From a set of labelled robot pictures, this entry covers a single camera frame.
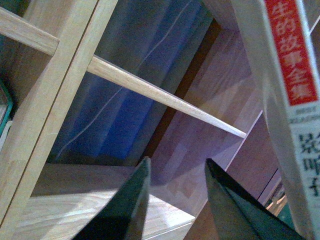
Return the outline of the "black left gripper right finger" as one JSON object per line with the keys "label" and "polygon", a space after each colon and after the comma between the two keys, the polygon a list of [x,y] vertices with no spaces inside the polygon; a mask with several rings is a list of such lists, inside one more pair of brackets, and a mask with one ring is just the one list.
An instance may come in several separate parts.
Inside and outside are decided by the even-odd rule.
{"label": "black left gripper right finger", "polygon": [[302,240],[211,158],[204,166],[208,201],[221,240]]}

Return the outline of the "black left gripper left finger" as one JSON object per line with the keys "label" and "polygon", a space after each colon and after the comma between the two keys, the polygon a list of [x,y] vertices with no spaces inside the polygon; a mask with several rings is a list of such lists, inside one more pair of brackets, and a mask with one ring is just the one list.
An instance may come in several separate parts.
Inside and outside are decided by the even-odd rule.
{"label": "black left gripper left finger", "polygon": [[151,159],[145,157],[103,209],[74,240],[141,240],[151,183]]}

